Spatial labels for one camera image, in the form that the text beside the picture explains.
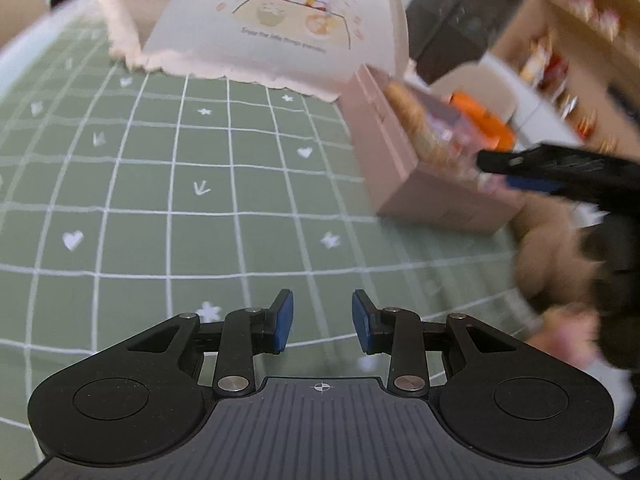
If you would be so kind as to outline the long orange cracker tube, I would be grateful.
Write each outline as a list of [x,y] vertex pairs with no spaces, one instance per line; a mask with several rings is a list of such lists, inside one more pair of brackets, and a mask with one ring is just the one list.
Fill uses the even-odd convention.
[[482,144],[466,119],[460,115],[454,120],[438,117],[397,81],[390,82],[383,93],[427,169],[451,180],[477,184],[480,173],[473,159]]

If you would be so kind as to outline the brown plush toy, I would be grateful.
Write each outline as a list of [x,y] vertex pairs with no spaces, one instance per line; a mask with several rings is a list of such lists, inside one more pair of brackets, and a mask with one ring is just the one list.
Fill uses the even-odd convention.
[[584,253],[586,232],[578,228],[565,200],[525,193],[520,212],[510,222],[518,243],[514,281],[537,313],[552,307],[596,304],[592,283],[601,263]]

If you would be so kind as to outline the orange snack bag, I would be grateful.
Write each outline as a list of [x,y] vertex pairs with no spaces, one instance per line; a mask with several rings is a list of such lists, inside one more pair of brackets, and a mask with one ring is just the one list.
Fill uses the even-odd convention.
[[484,136],[488,150],[510,152],[514,148],[515,133],[513,130],[496,114],[474,100],[472,96],[459,90],[454,91],[450,94],[449,104],[469,118]]

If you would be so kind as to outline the pink plush toy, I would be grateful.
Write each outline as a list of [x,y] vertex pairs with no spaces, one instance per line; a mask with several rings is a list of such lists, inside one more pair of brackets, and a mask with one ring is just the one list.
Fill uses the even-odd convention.
[[555,359],[584,370],[608,389],[615,405],[615,418],[623,418],[634,400],[628,373],[611,365],[597,343],[600,318],[583,304],[555,306],[539,318],[539,326],[527,343]]

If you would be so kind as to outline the beige chair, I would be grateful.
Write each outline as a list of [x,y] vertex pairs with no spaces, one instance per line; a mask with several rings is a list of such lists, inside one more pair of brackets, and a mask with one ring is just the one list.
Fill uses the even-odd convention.
[[430,84],[434,96],[462,91],[480,105],[520,128],[540,107],[542,99],[510,67],[489,55],[465,62]]
[[49,12],[46,0],[0,0],[0,47]]

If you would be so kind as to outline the pink cardboard box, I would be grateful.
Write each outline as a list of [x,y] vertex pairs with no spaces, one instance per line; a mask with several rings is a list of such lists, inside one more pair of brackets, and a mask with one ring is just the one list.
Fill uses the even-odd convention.
[[492,233],[521,210],[518,192],[475,166],[477,128],[436,96],[363,65],[338,104],[379,216]]

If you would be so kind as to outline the wooden shelf with items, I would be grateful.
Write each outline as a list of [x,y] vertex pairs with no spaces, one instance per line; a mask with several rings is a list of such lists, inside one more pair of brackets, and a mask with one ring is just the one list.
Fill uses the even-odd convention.
[[[544,34],[567,62],[556,100],[520,75],[533,40]],[[514,83],[522,145],[585,145],[638,159],[639,128],[610,91],[639,102],[639,0],[524,0],[487,58]]]

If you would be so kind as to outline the green checkered tablecloth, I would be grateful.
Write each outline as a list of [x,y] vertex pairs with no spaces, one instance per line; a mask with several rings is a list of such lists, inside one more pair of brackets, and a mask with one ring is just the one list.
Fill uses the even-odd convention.
[[38,463],[26,405],[67,365],[181,313],[295,299],[263,375],[383,375],[350,317],[362,288],[429,321],[507,333],[513,244],[375,217],[338,109],[288,90],[130,72],[98,21],[1,55],[1,474]]

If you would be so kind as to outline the white food cover tent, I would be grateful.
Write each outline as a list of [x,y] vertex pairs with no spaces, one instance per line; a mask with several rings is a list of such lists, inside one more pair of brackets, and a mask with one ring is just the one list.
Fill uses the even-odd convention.
[[130,70],[228,78],[333,102],[363,65],[409,64],[401,0],[100,0]]

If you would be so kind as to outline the beige chair left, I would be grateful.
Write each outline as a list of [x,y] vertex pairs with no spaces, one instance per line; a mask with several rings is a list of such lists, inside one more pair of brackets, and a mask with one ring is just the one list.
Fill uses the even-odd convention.
[[46,0],[0,0],[0,47],[49,12]]

